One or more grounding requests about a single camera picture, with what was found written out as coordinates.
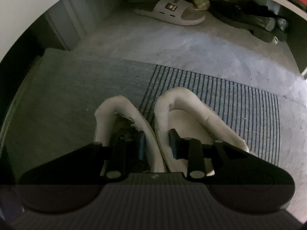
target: floor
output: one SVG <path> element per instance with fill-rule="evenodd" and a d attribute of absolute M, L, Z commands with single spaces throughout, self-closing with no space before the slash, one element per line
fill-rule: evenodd
<path fill-rule="evenodd" d="M 118 11 L 74 51 L 204 73 L 307 106 L 307 83 L 286 43 L 265 43 L 209 12 L 203 23 L 182 27 Z"/>

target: slide sandal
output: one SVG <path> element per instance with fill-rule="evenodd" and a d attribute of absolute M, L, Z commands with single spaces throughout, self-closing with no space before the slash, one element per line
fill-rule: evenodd
<path fill-rule="evenodd" d="M 249 152 L 245 141 L 190 90 L 177 87 L 166 91 L 156 102 L 155 133 L 165 163 L 171 172 L 187 175 L 188 161 L 174 159 L 169 145 L 168 132 L 175 129 L 181 138 L 194 138 L 202 144 L 223 140 Z M 208 175 L 214 175 L 211 159 L 205 158 Z"/>
<path fill-rule="evenodd" d="M 152 128 L 127 98 L 123 96 L 108 98 L 96 110 L 95 118 L 97 125 L 94 141 L 101 142 L 103 146 L 109 146 L 111 136 L 120 127 L 133 127 L 137 131 L 143 131 L 146 138 L 145 155 L 150 171 L 165 172 L 163 159 Z"/>
<path fill-rule="evenodd" d="M 168 23 L 191 26 L 205 20 L 201 11 L 185 0 L 160 0 L 158 3 L 145 3 L 133 10 L 138 15 L 152 17 Z"/>

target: striped rug section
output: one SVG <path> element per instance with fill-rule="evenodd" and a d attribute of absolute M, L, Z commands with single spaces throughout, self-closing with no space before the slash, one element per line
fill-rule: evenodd
<path fill-rule="evenodd" d="M 250 151 L 278 165 L 280 122 L 276 95 L 236 82 L 156 65 L 139 107 L 152 126 L 156 100 L 173 87 L 190 89 L 246 141 Z"/>

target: gray floor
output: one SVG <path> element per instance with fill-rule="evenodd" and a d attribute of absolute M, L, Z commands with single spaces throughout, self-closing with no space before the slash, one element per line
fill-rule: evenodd
<path fill-rule="evenodd" d="M 74 51 L 212 75 L 307 105 L 307 84 L 286 43 L 265 43 L 210 13 L 203 23 L 182 27 L 119 11 Z"/>

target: white shoe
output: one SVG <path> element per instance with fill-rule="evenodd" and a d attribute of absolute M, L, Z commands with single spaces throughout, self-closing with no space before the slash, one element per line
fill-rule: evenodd
<path fill-rule="evenodd" d="M 181 138 L 195 138 L 202 144 L 213 144 L 213 140 L 223 140 L 249 152 L 245 141 L 186 88 L 176 87 L 166 91 L 158 98 L 154 113 L 157 142 L 171 172 L 183 172 L 186 176 L 188 161 L 173 158 L 168 137 L 170 129 L 175 129 Z M 205 165 L 207 175 L 213 175 L 211 160 L 205 159 Z"/>
<path fill-rule="evenodd" d="M 131 122 L 131 126 L 145 133 L 145 153 L 150 171 L 165 172 L 163 159 L 152 128 L 133 104 L 123 96 L 108 98 L 96 110 L 97 126 L 94 141 L 101 142 L 103 146 L 108 146 L 119 116 L 128 119 Z"/>

